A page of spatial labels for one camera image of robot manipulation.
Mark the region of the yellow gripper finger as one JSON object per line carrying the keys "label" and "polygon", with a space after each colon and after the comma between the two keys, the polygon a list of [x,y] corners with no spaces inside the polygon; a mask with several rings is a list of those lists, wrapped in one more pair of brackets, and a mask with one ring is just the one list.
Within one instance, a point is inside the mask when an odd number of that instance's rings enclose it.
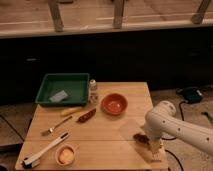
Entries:
{"label": "yellow gripper finger", "polygon": [[157,154],[162,147],[162,143],[160,140],[151,140],[149,142],[150,150],[153,154]]}

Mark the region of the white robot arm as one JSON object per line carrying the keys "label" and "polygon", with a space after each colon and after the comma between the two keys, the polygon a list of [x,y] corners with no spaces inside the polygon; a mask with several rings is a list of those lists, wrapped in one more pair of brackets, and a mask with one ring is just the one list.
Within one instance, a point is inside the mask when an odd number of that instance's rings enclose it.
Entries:
{"label": "white robot arm", "polygon": [[175,112],[171,102],[161,101],[145,114],[144,131],[152,153],[159,152],[162,134],[167,133],[213,156],[213,129],[176,119]]}

